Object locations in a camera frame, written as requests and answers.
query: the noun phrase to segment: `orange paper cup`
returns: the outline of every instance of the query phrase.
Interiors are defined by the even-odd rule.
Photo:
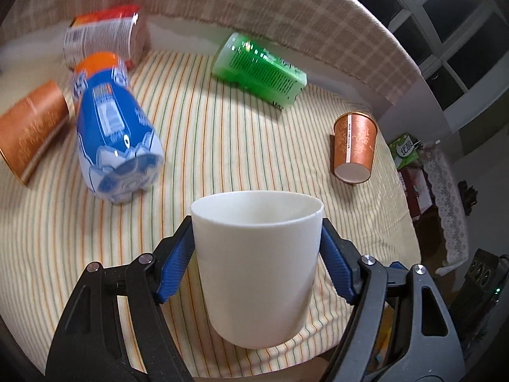
[[[67,103],[53,80],[0,116],[0,154],[22,184],[29,181],[44,151],[68,120]]]
[[[348,184],[371,176],[377,126],[365,113],[349,112],[334,122],[334,175]]]

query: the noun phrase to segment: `green plastic bottle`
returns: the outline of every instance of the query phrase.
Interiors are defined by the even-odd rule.
[[[306,73],[238,33],[215,56],[212,74],[238,83],[279,109],[293,105],[307,85]]]

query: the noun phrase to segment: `window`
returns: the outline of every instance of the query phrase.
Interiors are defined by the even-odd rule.
[[[394,36],[418,65],[431,55],[431,49],[417,28],[413,17],[407,18],[394,32]]]
[[[444,66],[441,66],[432,76],[427,78],[426,83],[437,98],[442,110],[447,109],[463,96],[460,86]]]
[[[442,42],[473,13],[483,0],[427,0],[422,6]]]
[[[467,88],[474,86],[509,50],[509,27],[492,14],[482,27],[450,59]]]
[[[386,19],[388,0],[359,1]],[[507,20],[494,0],[397,1],[387,28],[419,66],[456,131],[509,89]]]

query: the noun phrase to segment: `metal screw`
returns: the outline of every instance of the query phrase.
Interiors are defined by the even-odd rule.
[[[377,262],[377,261],[375,260],[375,257],[370,256],[369,254],[366,254],[365,256],[362,256],[362,257],[360,258],[360,260],[361,260],[364,264],[366,264],[366,265],[368,265],[368,266],[372,266],[373,264],[375,264],[375,263]]]
[[[97,261],[93,261],[87,266],[87,271],[89,273],[95,273],[97,270],[99,270],[99,267],[100,267],[99,263]]]
[[[426,272],[427,272],[426,267],[424,267],[422,264],[416,264],[414,266],[414,271],[417,274],[426,274]]]
[[[149,252],[146,252],[145,254],[142,254],[141,256],[138,257],[138,261],[141,264],[152,263],[153,259],[154,259],[154,256],[152,256],[152,254],[150,254]]]

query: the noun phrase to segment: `barcode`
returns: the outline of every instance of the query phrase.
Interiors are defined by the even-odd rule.
[[[92,89],[92,93],[94,94],[95,100],[101,100],[101,98],[106,98],[111,95],[111,86],[109,83],[97,85]]]
[[[65,34],[66,45],[74,45],[83,41],[83,35],[85,34],[85,28],[68,28]]]
[[[125,129],[124,121],[114,100],[98,104],[97,110],[104,136],[111,136],[113,133]]]

